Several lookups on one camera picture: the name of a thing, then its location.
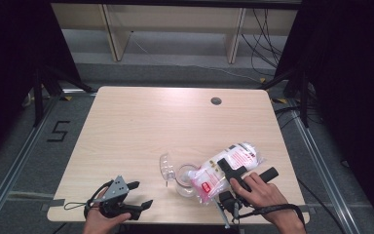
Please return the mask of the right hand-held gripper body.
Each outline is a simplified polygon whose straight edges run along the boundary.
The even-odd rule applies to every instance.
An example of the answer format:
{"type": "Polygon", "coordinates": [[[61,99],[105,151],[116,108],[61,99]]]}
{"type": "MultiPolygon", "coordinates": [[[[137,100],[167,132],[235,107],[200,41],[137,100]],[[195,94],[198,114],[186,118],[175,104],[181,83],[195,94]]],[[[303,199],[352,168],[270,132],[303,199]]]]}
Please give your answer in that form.
{"type": "MultiPolygon", "coordinates": [[[[260,174],[259,176],[264,182],[269,182],[279,175],[278,171],[271,167],[269,170],[260,174]]],[[[233,221],[239,221],[240,215],[239,211],[242,207],[249,207],[250,204],[237,193],[232,193],[230,191],[221,192],[218,195],[219,201],[216,203],[219,208],[223,218],[227,218],[224,214],[225,211],[230,213],[233,217],[233,221]]]]}

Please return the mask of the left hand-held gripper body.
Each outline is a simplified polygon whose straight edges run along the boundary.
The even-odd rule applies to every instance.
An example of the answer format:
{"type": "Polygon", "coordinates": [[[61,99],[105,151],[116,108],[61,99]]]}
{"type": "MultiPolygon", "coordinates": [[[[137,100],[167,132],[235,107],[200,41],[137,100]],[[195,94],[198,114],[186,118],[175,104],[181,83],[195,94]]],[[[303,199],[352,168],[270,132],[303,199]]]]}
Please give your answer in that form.
{"type": "Polygon", "coordinates": [[[99,202],[100,212],[108,218],[130,213],[131,220],[138,220],[141,212],[137,212],[134,209],[136,206],[127,205],[124,202],[129,192],[130,190],[127,187],[127,183],[125,183],[121,175],[118,175],[101,197],[99,202]]]}

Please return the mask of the red and white sugar bag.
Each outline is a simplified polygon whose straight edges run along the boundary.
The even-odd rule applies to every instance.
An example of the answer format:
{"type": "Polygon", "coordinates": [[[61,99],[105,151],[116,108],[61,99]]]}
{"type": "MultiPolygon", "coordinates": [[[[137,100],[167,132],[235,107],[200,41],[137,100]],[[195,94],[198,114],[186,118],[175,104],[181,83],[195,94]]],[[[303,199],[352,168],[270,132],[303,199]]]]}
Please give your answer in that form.
{"type": "Polygon", "coordinates": [[[193,187],[202,204],[208,203],[230,186],[230,180],[226,179],[224,172],[217,165],[217,162],[223,158],[233,169],[245,166],[247,172],[254,170],[264,161],[260,152],[249,142],[235,143],[204,161],[190,175],[193,187]]]}

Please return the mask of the clear glass jar with lid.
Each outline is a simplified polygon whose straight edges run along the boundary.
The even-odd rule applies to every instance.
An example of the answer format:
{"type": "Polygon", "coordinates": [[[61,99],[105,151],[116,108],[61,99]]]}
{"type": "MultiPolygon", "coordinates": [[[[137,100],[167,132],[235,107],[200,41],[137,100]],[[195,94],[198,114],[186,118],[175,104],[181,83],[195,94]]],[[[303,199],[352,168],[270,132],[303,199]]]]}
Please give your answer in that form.
{"type": "Polygon", "coordinates": [[[175,162],[169,153],[162,154],[159,158],[159,169],[163,180],[168,185],[175,182],[176,192],[185,198],[191,198],[196,195],[190,175],[199,167],[192,163],[175,162]]]}

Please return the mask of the person's right hand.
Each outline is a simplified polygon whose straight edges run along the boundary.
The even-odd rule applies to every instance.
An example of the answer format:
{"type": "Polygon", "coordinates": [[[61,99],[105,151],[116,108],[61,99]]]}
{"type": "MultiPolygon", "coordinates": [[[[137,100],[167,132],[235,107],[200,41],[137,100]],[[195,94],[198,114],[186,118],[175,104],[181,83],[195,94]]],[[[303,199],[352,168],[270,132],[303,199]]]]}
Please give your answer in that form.
{"type": "MultiPolygon", "coordinates": [[[[244,197],[250,205],[268,207],[287,203],[278,188],[274,184],[264,182],[257,173],[247,175],[243,181],[250,188],[250,191],[244,189],[235,178],[230,179],[233,190],[244,197]]],[[[264,217],[276,226],[296,224],[300,221],[296,212],[291,210],[272,212],[265,214],[264,217]]]]}

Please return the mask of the person's left hand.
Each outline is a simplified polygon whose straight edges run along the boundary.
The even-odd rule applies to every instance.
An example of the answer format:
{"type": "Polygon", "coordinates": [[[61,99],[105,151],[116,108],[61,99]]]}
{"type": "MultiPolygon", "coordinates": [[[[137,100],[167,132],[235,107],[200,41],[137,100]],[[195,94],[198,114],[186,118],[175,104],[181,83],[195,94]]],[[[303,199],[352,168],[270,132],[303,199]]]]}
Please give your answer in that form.
{"type": "Polygon", "coordinates": [[[82,234],[112,234],[114,228],[130,218],[130,213],[111,218],[105,217],[99,211],[99,203],[94,203],[88,211],[82,234]]]}

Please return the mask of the grey floor tape strip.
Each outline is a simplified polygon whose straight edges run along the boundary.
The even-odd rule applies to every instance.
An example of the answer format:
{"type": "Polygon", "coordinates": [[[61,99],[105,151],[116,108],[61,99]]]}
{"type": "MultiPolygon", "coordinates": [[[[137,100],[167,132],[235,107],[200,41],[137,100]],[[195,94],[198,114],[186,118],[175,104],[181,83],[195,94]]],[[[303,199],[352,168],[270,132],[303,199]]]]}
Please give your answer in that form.
{"type": "Polygon", "coordinates": [[[65,203],[64,199],[51,200],[49,203],[43,204],[41,206],[41,212],[47,212],[52,207],[63,207],[65,203]]]}

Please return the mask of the black metal stand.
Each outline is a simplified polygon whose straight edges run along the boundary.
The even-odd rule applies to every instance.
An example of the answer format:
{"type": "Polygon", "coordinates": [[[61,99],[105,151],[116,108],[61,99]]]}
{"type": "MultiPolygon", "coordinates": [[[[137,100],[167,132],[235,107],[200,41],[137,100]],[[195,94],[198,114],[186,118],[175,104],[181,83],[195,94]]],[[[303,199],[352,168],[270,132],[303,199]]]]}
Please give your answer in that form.
{"type": "Polygon", "coordinates": [[[265,84],[262,84],[260,90],[268,90],[276,84],[286,80],[287,84],[283,90],[283,94],[286,98],[295,98],[299,95],[300,98],[300,118],[306,128],[308,124],[308,77],[306,72],[302,68],[294,67],[290,68],[280,75],[276,75],[275,78],[265,84]]]}
{"type": "Polygon", "coordinates": [[[33,75],[33,94],[35,107],[34,127],[37,127],[44,118],[43,89],[46,89],[51,97],[59,97],[64,90],[59,80],[83,90],[85,93],[95,93],[96,89],[84,84],[79,76],[73,77],[52,66],[43,65],[37,67],[33,75]]]}

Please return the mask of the black curtain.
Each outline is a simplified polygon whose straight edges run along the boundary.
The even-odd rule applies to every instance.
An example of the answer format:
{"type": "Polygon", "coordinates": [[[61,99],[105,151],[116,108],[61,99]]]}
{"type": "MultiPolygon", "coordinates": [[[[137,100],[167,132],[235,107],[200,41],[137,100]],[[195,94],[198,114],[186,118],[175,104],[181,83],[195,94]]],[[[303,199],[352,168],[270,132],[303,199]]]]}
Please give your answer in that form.
{"type": "Polygon", "coordinates": [[[36,75],[80,81],[50,0],[0,0],[0,144],[36,75]]]}
{"type": "Polygon", "coordinates": [[[277,72],[294,67],[374,209],[374,0],[301,0],[277,72]]]}

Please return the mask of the beige wooden shelf unit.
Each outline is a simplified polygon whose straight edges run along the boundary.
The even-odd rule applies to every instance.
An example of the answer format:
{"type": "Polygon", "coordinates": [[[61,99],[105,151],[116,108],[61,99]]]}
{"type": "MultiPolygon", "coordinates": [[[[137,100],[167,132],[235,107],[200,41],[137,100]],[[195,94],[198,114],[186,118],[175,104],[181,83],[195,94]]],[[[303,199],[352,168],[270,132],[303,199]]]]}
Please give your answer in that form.
{"type": "Polygon", "coordinates": [[[250,8],[133,6],[54,3],[63,29],[103,30],[112,59],[123,58],[133,31],[218,33],[224,36],[227,61],[236,60],[242,34],[286,36],[297,12],[250,8]]]}

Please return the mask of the aluminium floor rail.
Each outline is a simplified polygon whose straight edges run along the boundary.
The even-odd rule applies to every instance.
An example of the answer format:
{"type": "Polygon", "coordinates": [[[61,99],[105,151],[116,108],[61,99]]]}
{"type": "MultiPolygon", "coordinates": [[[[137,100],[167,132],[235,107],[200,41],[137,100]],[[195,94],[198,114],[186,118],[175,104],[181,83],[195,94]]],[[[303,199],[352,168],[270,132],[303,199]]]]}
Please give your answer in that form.
{"type": "Polygon", "coordinates": [[[295,111],[292,111],[291,114],[295,118],[295,125],[297,126],[297,129],[301,134],[305,145],[307,146],[309,154],[318,172],[318,176],[323,183],[343,230],[346,234],[357,234],[358,229],[352,217],[351,209],[348,207],[348,204],[337,186],[335,179],[331,175],[325,161],[323,160],[310,130],[304,126],[300,120],[300,117],[295,111]]]}
{"type": "Polygon", "coordinates": [[[18,180],[21,170],[26,164],[33,148],[35,147],[40,134],[42,133],[43,128],[46,125],[47,119],[51,114],[52,110],[58,103],[58,97],[50,97],[45,108],[44,114],[41,120],[31,129],[30,133],[27,136],[22,148],[17,154],[14,162],[7,171],[5,177],[0,182],[0,212],[4,203],[9,195],[9,192],[12,190],[15,182],[18,180]]]}

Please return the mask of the black frame bar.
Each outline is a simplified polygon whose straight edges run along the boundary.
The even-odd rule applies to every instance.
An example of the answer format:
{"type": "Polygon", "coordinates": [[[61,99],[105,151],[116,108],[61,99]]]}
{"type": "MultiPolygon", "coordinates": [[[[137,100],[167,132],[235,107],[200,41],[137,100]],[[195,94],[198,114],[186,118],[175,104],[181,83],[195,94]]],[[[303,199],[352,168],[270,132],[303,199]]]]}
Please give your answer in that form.
{"type": "Polygon", "coordinates": [[[51,3],[298,10],[302,0],[49,0],[51,3]]]}

